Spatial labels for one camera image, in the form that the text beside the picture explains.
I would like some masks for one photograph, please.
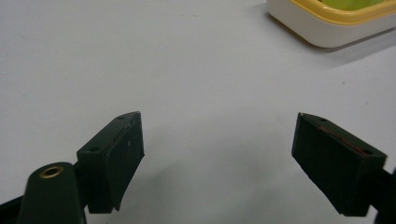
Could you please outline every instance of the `white table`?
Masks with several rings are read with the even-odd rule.
[[[0,203],[117,115],[146,157],[121,210],[93,223],[373,223],[342,217],[291,157],[298,112],[396,166],[396,31],[318,49],[265,1],[0,2]]]

